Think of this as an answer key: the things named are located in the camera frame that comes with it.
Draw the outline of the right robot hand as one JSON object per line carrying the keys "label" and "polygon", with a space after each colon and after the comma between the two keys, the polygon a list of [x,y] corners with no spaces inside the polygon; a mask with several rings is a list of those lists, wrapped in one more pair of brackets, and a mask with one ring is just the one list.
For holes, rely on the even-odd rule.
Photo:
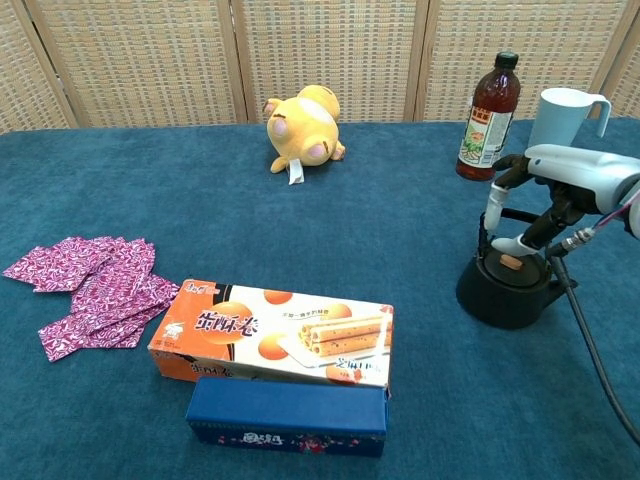
{"label": "right robot hand", "polygon": [[639,236],[639,160],[634,157],[539,144],[523,154],[500,158],[494,169],[504,174],[491,184],[484,214],[486,230],[496,229],[509,191],[531,179],[549,188],[552,201],[524,233],[491,241],[501,253],[534,255],[586,214],[600,214],[606,221],[620,215],[625,230]]}

